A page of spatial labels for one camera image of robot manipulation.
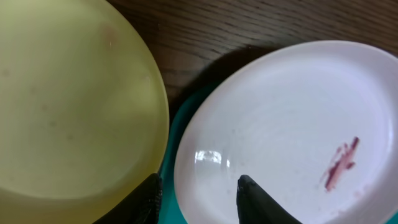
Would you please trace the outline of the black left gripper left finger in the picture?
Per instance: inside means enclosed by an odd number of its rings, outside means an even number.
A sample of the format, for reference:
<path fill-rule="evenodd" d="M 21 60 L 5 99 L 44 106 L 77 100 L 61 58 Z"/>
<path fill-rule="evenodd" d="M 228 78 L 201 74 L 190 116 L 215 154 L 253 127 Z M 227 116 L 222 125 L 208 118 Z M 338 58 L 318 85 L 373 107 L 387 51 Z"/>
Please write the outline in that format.
<path fill-rule="evenodd" d="M 153 173 L 93 224 L 158 224 L 162 179 Z"/>

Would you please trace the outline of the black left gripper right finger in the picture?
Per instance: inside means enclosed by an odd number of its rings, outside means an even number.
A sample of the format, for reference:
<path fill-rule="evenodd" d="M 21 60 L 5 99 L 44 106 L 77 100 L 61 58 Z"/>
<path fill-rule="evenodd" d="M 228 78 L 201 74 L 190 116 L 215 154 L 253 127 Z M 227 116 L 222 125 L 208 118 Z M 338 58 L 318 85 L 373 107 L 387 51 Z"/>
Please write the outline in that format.
<path fill-rule="evenodd" d="M 301 224 L 248 175 L 238 179 L 236 205 L 240 224 Z"/>

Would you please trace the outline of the white plate with red stain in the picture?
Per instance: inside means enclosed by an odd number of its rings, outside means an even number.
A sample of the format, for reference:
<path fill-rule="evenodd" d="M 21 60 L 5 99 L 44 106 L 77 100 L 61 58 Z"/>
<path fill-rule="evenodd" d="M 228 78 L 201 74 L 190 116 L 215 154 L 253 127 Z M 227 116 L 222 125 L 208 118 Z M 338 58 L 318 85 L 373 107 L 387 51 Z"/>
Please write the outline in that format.
<path fill-rule="evenodd" d="M 174 169 L 188 223 L 237 223 L 250 176 L 302 223 L 385 223 L 397 213 L 397 57 L 325 40 L 267 54 L 190 120 Z"/>

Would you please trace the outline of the yellow plate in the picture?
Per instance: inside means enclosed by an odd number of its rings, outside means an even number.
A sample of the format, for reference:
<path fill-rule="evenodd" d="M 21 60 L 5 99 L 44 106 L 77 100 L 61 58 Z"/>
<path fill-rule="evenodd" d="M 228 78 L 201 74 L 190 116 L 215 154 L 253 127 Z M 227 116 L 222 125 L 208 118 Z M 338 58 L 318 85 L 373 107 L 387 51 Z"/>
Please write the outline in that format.
<path fill-rule="evenodd" d="M 1 222 L 93 223 L 162 163 L 157 64 L 106 1 L 1 1 Z"/>

